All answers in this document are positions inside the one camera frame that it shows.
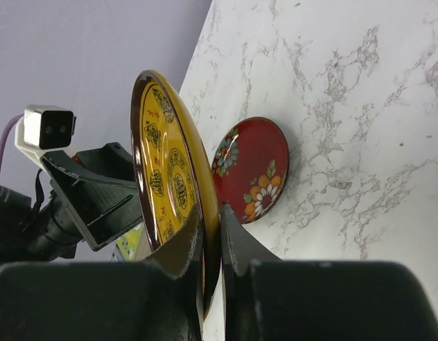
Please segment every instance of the marble countertop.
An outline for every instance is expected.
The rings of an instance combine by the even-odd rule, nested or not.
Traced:
[[[286,190],[246,225],[267,248],[400,262],[438,316],[438,1],[213,0],[181,97],[210,160],[248,117],[286,135]]]

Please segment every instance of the gray floor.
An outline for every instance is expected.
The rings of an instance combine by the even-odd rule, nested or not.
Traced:
[[[211,0],[0,0],[0,135],[27,104],[78,116],[73,143],[129,149],[137,75],[155,69],[179,89]],[[1,184],[33,196],[37,168],[9,137]],[[48,179],[43,179],[48,187]],[[79,246],[78,260],[110,259]]]

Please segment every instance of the red plate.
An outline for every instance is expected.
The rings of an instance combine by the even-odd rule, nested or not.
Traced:
[[[234,126],[214,155],[218,202],[228,202],[242,224],[263,217],[276,203],[289,170],[289,147],[269,119],[253,117]]]

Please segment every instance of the white flower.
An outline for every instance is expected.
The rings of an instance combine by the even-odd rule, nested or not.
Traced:
[[[261,188],[260,193],[256,195],[257,201],[255,202],[255,216],[259,217],[268,211],[273,202],[277,198],[277,186],[270,183],[268,187]]]

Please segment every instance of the camera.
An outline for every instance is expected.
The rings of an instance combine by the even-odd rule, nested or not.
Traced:
[[[65,148],[70,145],[75,116],[70,110],[53,105],[28,105],[23,117],[23,140],[39,149]]]

